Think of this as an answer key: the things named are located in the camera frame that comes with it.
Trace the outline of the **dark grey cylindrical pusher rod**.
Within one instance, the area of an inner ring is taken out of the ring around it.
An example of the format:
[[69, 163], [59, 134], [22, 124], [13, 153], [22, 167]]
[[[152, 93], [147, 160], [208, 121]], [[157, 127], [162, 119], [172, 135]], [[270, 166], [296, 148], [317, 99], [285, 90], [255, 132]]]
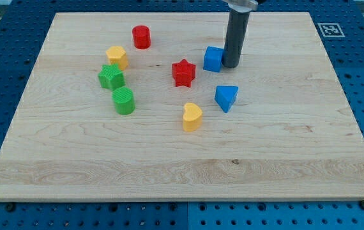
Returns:
[[222, 64], [226, 68], [239, 65], [250, 12], [231, 10], [226, 30]]

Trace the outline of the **silver metal rod mount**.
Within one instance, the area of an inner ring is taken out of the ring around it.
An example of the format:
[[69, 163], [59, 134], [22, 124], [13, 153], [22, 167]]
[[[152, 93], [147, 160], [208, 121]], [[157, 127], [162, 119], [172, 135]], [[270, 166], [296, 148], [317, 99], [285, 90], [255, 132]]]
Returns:
[[222, 0], [228, 4], [230, 9], [240, 13], [253, 12], [258, 9], [259, 3], [256, 0]]

